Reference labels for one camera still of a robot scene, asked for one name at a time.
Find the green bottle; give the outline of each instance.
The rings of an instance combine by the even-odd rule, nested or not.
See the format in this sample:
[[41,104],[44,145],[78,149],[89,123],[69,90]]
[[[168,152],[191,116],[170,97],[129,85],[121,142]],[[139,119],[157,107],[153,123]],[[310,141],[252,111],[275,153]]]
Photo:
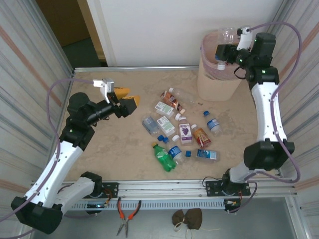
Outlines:
[[164,170],[166,172],[170,172],[172,169],[175,169],[176,163],[171,158],[171,156],[166,152],[166,150],[162,147],[160,147],[157,143],[153,143],[152,147],[155,152],[155,157],[158,159],[158,161],[163,166]]

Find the gray floor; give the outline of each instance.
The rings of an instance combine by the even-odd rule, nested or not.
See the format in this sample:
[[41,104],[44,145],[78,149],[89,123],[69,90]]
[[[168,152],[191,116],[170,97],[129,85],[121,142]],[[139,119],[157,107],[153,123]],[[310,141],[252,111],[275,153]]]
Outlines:
[[[175,212],[139,211],[129,222],[130,239],[185,238],[186,226],[181,232],[174,232],[171,217]],[[35,232],[33,239],[121,239],[124,232],[116,237],[121,223],[117,211],[105,211],[88,219],[63,218],[59,228],[51,235]],[[195,239],[295,239],[292,223],[284,199],[254,199],[238,212],[228,215],[222,210],[203,210],[205,229],[221,228],[207,232],[193,230]]]
[[72,68],[100,67],[101,63],[90,38],[62,47]]

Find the doorway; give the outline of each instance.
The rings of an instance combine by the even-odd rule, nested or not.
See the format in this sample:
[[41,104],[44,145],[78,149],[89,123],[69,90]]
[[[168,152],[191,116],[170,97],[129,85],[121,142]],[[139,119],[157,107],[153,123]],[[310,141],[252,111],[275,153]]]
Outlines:
[[36,2],[73,69],[107,66],[86,0]]

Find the marble surface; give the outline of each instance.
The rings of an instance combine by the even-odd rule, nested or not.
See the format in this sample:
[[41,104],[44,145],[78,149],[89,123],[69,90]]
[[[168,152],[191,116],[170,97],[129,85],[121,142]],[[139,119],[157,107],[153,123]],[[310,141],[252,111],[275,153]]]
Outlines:
[[[97,173],[103,180],[220,178],[228,168],[243,160],[245,147],[256,140],[256,111],[248,85],[243,81],[229,101],[207,102],[198,98],[196,104],[184,105],[188,121],[207,133],[203,111],[210,111],[219,120],[223,134],[213,137],[209,133],[212,144],[208,149],[219,151],[220,161],[210,163],[189,159],[167,173],[154,157],[151,143],[156,139],[144,129],[141,118],[153,111],[160,94],[169,87],[180,87],[198,96],[197,71],[81,72],[75,77],[87,80],[111,77],[115,86],[129,87],[129,95],[140,95],[141,101],[127,118],[118,119],[113,115],[109,121],[98,123],[90,144],[75,162],[66,180],[76,181],[85,171]],[[71,95],[75,92],[85,92],[93,102],[103,99],[98,88],[84,83],[74,83]],[[171,122],[177,126],[177,121],[172,119]],[[194,142],[192,146],[180,148],[185,151],[198,147]]]

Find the pliers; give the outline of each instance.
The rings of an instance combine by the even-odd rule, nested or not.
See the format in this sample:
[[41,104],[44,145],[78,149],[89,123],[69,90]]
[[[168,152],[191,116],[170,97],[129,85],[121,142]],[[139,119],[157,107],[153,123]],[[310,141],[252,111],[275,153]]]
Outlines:
[[116,234],[117,236],[120,234],[123,226],[125,226],[125,238],[128,237],[128,221],[132,220],[133,217],[139,212],[141,204],[142,204],[142,201],[139,200],[138,206],[136,207],[135,211],[132,214],[130,214],[127,219],[125,219],[125,215],[121,209],[121,198],[118,199],[118,212],[120,214],[120,218],[122,219],[122,224],[120,225],[118,233]]

